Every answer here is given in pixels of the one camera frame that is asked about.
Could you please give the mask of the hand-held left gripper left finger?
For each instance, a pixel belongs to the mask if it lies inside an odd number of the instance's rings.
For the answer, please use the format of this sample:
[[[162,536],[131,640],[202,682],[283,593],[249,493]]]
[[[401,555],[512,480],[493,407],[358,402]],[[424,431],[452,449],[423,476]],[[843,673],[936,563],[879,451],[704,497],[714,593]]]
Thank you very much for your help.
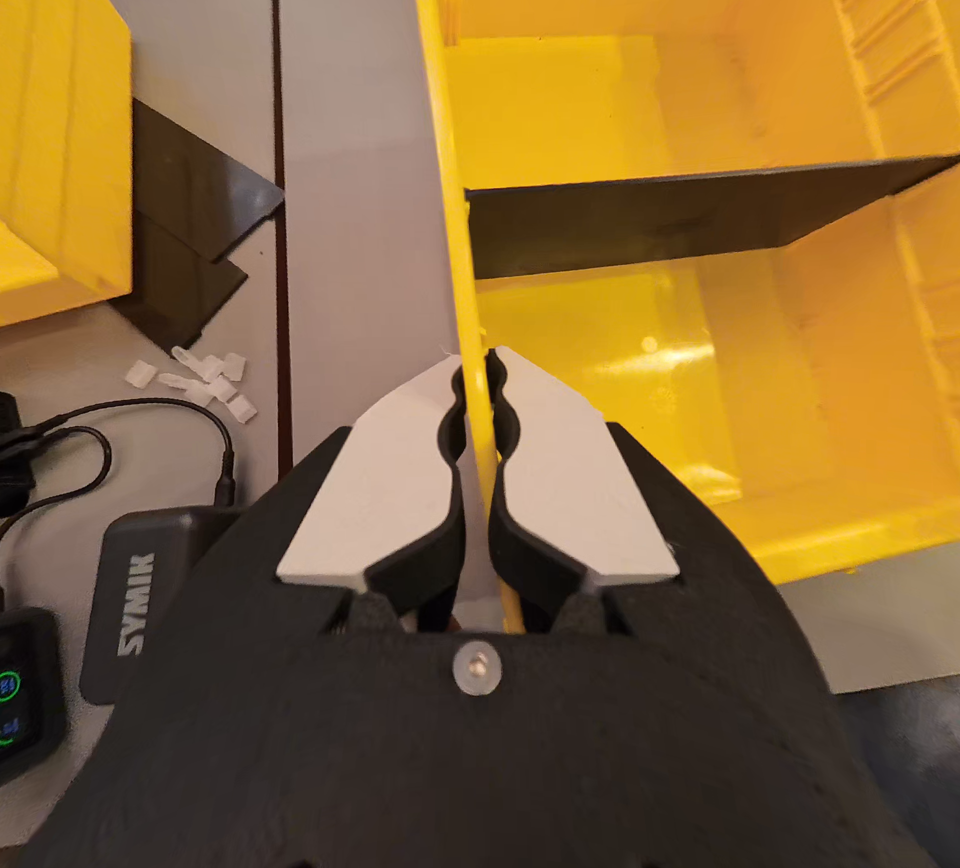
[[[466,557],[466,442],[462,359],[448,355],[357,418],[277,579],[378,594],[397,614],[451,614]]]

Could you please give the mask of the yellow plastic bin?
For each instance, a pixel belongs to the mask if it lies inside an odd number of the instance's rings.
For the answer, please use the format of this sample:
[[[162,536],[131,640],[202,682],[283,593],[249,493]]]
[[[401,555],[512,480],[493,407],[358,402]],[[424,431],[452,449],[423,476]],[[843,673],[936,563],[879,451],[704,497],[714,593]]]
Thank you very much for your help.
[[[958,542],[958,167],[781,248],[477,279],[466,190],[958,155],[958,0],[415,0],[485,508],[486,349],[775,584]]]
[[[110,0],[1,0],[1,325],[131,292],[133,44]]]

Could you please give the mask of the black bin divider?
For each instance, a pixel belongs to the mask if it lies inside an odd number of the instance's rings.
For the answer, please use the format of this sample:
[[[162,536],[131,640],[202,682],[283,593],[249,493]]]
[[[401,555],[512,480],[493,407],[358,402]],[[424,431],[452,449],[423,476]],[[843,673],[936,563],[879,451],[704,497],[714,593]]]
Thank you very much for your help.
[[[111,305],[170,353],[191,348],[245,285],[230,256],[284,193],[138,99],[131,118],[132,287]]]
[[[958,154],[467,189],[487,281],[782,248],[958,167]]]

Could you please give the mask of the black battery pack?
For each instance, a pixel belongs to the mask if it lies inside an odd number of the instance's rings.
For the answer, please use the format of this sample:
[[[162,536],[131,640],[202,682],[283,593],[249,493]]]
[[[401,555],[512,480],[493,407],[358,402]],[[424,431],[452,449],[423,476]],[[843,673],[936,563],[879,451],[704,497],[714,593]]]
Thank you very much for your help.
[[[181,506],[124,514],[102,537],[78,689],[112,706],[198,562],[242,515]]]

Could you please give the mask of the black device with lit display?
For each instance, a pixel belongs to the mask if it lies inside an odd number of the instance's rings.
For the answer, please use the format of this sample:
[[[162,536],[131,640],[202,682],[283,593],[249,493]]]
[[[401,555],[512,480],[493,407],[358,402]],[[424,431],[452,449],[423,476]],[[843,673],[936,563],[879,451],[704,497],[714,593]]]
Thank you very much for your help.
[[[59,628],[30,607],[1,615],[1,785],[48,759],[66,737]]]

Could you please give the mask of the pile of white plastic clips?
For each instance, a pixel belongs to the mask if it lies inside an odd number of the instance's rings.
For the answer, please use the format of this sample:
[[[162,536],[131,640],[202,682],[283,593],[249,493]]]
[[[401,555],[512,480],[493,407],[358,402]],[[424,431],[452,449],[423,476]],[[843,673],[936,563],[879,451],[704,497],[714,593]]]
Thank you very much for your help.
[[[239,425],[245,426],[258,416],[258,407],[241,389],[247,368],[243,355],[229,352],[224,356],[198,356],[189,347],[173,346],[170,358],[174,370],[162,370],[138,359],[126,370],[123,381],[141,392],[155,387],[168,389],[204,409],[218,403]]]

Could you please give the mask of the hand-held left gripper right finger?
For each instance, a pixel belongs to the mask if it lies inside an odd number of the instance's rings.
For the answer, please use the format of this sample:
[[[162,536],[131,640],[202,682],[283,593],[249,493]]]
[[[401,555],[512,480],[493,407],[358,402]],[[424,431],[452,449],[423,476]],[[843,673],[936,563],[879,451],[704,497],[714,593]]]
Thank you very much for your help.
[[[490,560],[555,618],[576,595],[673,581],[680,567],[603,414],[508,346],[486,355],[496,469]]]

